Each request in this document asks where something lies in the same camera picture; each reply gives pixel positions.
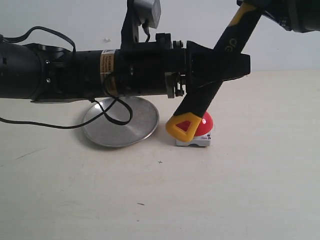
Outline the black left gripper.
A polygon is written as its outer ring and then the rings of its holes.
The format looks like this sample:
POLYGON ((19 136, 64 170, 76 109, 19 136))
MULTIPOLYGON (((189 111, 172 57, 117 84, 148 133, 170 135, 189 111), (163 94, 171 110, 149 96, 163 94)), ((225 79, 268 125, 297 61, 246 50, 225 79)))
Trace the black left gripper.
POLYGON ((113 59, 109 92, 115 96, 182 97, 188 88, 200 88, 242 78, 251 73, 251 57, 217 52, 158 33, 153 42, 123 45, 113 59))

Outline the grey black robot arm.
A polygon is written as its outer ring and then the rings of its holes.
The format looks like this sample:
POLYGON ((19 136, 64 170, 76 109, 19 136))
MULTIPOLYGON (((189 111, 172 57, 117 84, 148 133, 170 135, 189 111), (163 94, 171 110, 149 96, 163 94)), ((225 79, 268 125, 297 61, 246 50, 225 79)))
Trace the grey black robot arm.
POLYGON ((109 96, 174 98, 250 71, 247 54, 218 53, 192 41, 183 45, 168 33, 158 33, 154 42, 77 52, 0 42, 0 96, 36 103, 109 96))

